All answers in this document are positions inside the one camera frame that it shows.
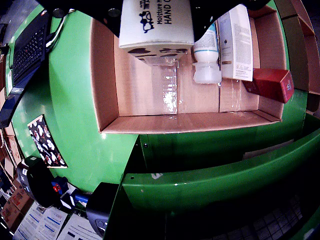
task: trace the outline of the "white box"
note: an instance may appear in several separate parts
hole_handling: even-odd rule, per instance
[[[169,66],[194,44],[189,0],[124,0],[119,47],[150,66]]]
[[[222,78],[253,80],[253,45],[247,8],[239,4],[218,18]]]

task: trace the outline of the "green panel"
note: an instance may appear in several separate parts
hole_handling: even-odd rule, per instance
[[[141,140],[148,140],[148,148],[143,149],[148,169],[153,172],[184,171],[240,161],[244,152],[267,148],[299,136],[306,105],[307,93],[295,89],[292,98],[284,105],[282,122],[232,130],[141,137]]]
[[[240,162],[198,170],[125,176],[134,208],[153,211],[198,209],[252,193],[278,181],[320,150],[320,129],[292,144]]]
[[[41,10],[38,6],[30,14],[14,35],[11,46]],[[91,89],[91,20],[79,11],[69,15],[47,65],[34,76],[12,118],[25,157],[40,157],[27,124],[44,114],[68,164],[66,169],[52,169],[52,173],[67,177],[72,184],[89,192],[100,182],[120,183],[137,139],[136,134],[98,133]],[[54,22],[52,29],[56,29],[59,20]]]

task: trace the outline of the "cardboard shelf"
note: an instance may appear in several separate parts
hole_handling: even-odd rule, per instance
[[[320,95],[319,52],[308,13],[301,0],[275,0],[275,3],[286,35],[294,87]],[[311,105],[318,106],[319,102],[309,102],[308,106]]]
[[[265,6],[248,14],[254,67],[285,70],[285,45],[277,11]],[[162,69],[151,69],[118,45],[108,28],[92,21],[91,84],[100,133],[206,132],[281,121],[284,104],[247,92],[240,80],[223,79],[220,89],[216,84],[195,83],[190,51],[179,60],[176,83],[172,84],[176,87],[171,96],[177,97],[177,114],[168,114],[157,105],[163,97],[163,85],[157,82],[163,81],[158,77]]]

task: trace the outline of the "black plastic part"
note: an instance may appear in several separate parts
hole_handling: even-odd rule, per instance
[[[25,161],[29,166],[20,162],[16,171],[26,193],[45,208],[59,203],[60,198],[51,184],[54,176],[44,161],[35,156],[29,156]]]
[[[306,101],[306,109],[311,112],[316,112],[319,109],[320,96],[317,94],[308,93]]]
[[[55,9],[62,9],[64,11],[76,9],[81,11],[106,25],[114,35],[119,37],[121,15],[112,17],[108,12],[111,9],[121,12],[123,0],[92,1],[90,4],[86,1],[76,0],[37,1],[50,13],[53,13]],[[250,10],[258,10],[269,1],[270,0],[228,0],[222,4],[217,3],[215,0],[190,0],[194,41],[198,41],[218,17],[238,4],[244,4]]]
[[[7,55],[9,52],[9,45],[0,46],[1,54]]]
[[[88,220],[100,237],[105,234],[118,187],[118,184],[101,182],[86,204]]]

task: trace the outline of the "plastic bottle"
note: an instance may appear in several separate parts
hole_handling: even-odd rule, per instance
[[[218,64],[219,49],[215,23],[194,43],[195,73],[193,79],[199,84],[218,84],[222,75]]]

